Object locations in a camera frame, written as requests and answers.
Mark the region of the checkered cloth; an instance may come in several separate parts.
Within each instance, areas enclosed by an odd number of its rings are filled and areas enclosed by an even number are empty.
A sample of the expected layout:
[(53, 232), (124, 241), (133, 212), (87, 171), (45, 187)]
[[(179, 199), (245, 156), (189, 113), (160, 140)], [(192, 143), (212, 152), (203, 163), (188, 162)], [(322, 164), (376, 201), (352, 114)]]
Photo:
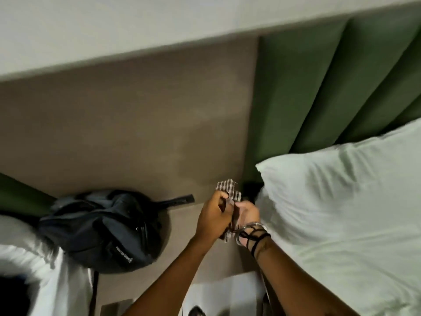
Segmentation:
[[(220, 181), (216, 185), (216, 190), (224, 191), (229, 195), (229, 198), (232, 200), (234, 205), (235, 202), (240, 202), (242, 199), (242, 194), (239, 191), (238, 183), (232, 179)], [(228, 243), (235, 235), (237, 227), (234, 227), (234, 212), (232, 214), (231, 222), (228, 227), (224, 230), (224, 233), (219, 237), (225, 243)]]

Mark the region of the person's left hand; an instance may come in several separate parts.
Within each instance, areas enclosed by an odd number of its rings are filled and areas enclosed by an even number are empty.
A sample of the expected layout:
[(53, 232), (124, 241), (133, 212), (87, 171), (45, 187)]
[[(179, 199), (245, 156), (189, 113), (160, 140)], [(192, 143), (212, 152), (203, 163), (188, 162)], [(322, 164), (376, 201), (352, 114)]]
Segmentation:
[(195, 237), (206, 243), (214, 243), (231, 222), (232, 214), (223, 214), (212, 208), (212, 196), (205, 202), (199, 214)]

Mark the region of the person's right hand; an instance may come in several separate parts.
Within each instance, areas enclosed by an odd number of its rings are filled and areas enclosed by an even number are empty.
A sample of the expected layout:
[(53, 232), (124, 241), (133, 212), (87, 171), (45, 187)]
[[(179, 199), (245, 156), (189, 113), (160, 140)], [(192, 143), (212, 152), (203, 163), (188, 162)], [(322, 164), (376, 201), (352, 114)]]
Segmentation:
[(236, 202), (239, 208), (239, 216), (237, 219), (237, 229), (249, 225), (260, 223), (260, 210), (250, 201)]

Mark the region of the white bed sheet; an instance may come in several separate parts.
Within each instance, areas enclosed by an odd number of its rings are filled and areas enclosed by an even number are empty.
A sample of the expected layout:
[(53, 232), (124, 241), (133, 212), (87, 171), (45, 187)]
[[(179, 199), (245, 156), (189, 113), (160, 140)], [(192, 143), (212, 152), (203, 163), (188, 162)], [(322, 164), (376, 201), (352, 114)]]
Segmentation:
[(265, 294), (260, 273), (255, 271), (192, 284), (179, 316), (188, 316), (195, 306), (206, 316), (262, 316)]

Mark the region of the green padded headboard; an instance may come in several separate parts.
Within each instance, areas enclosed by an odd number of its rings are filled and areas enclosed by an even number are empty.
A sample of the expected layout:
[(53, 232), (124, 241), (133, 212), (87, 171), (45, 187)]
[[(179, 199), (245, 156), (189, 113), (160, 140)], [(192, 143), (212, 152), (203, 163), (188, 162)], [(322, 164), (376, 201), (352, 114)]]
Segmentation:
[(0, 212), (42, 217), (56, 198), (0, 173)]
[(242, 187), (256, 164), (384, 134), (421, 117), (421, 1), (259, 37)]

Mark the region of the person's left forearm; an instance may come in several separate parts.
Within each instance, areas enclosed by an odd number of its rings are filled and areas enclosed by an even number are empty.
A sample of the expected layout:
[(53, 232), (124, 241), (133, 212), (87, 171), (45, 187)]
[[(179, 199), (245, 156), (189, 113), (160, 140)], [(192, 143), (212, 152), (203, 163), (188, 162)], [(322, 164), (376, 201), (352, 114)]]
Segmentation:
[(185, 296), (216, 238), (195, 235), (161, 276), (122, 316), (178, 316)]

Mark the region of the black backpack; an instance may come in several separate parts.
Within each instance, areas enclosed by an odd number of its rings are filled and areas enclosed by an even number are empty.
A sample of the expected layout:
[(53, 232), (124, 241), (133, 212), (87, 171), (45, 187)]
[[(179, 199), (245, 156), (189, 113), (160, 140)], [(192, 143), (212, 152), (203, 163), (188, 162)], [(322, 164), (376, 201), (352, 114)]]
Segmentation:
[(89, 316), (102, 316), (103, 275), (111, 275), (111, 311), (117, 298), (132, 300), (152, 285), (170, 262), (161, 259), (171, 233), (168, 209), (194, 203), (192, 194), (153, 201), (137, 191), (98, 190), (56, 199), (38, 231), (76, 263), (94, 271)]

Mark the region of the white pillow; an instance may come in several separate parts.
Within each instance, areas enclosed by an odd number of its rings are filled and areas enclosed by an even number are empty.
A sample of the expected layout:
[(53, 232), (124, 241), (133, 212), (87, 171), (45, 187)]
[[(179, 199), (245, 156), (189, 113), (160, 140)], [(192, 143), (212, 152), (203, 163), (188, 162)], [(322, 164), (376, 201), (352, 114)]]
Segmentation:
[(256, 165), (272, 239), (361, 316), (421, 316), (421, 118)]

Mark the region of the person's right forearm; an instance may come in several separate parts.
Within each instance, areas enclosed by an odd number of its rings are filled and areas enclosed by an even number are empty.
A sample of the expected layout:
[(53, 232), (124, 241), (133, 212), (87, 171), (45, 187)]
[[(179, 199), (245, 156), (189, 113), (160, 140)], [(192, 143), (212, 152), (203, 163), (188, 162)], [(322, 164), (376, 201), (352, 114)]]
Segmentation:
[(299, 267), (270, 236), (260, 237), (251, 253), (286, 316), (360, 316)]

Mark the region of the white bedding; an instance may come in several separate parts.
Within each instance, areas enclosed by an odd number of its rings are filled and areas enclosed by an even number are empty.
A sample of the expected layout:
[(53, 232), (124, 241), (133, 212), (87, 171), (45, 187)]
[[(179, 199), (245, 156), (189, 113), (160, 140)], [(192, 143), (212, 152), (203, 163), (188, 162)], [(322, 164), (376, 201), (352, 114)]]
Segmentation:
[(0, 215), (0, 316), (90, 316), (93, 271)]

